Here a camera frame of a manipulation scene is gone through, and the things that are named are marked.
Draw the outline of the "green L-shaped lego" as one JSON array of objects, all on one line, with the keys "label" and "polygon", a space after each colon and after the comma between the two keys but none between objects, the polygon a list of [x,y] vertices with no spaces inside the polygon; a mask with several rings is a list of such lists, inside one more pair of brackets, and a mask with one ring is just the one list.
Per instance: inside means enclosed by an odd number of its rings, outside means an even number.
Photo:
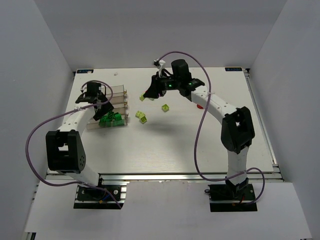
[{"label": "green L-shaped lego", "polygon": [[104,115],[99,121],[99,126],[101,128],[111,127],[112,121],[113,121],[113,117],[109,117],[108,115]]}]

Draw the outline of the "red green yellow lego stack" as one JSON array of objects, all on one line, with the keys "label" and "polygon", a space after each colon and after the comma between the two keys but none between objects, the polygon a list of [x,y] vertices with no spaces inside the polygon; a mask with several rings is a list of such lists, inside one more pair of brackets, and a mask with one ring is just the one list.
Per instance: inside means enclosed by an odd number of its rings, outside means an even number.
[{"label": "red green yellow lego stack", "polygon": [[144,94],[141,94],[141,95],[139,96],[139,100],[142,101],[142,102],[145,100]]}]

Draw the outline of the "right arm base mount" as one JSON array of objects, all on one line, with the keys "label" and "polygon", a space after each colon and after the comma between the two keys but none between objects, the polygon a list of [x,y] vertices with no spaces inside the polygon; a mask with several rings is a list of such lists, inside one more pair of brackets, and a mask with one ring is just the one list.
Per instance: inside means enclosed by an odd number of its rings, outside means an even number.
[{"label": "right arm base mount", "polygon": [[233,194],[226,184],[211,184],[204,190],[209,197],[212,213],[257,212],[258,207],[254,188],[249,184],[240,192]]}]

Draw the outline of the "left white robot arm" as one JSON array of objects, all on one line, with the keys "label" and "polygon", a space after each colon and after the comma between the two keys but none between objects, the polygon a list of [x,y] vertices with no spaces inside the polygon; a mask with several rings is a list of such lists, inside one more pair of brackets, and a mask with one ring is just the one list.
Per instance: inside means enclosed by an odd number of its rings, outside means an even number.
[{"label": "left white robot arm", "polygon": [[90,120],[99,121],[113,111],[110,98],[103,92],[107,87],[97,80],[86,82],[68,118],[57,130],[46,134],[47,164],[51,171],[94,187],[99,185],[100,175],[87,164],[81,136]]}]

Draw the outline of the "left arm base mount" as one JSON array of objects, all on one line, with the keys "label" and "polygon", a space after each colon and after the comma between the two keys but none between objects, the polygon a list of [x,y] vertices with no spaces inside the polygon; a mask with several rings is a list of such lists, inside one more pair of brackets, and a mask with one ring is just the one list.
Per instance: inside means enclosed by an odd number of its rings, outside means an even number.
[{"label": "left arm base mount", "polygon": [[126,198],[127,186],[124,183],[103,184],[101,188],[106,189],[109,193],[79,185],[76,190],[74,209],[80,210],[120,210],[118,204],[122,207]]}]

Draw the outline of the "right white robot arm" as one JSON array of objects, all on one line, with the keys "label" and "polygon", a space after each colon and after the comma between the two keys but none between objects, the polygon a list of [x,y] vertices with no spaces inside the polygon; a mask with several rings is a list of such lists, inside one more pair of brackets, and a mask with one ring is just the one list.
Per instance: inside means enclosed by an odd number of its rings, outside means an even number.
[{"label": "right white robot arm", "polygon": [[189,101],[202,106],[221,124],[220,139],[227,150],[227,175],[225,184],[233,195],[240,193],[248,185],[246,173],[247,155],[255,130],[251,112],[247,107],[235,107],[215,93],[210,92],[205,83],[193,78],[184,59],[171,63],[172,72],[165,69],[165,61],[155,60],[158,69],[151,77],[150,87],[144,98],[158,99],[167,91],[179,91]]}]

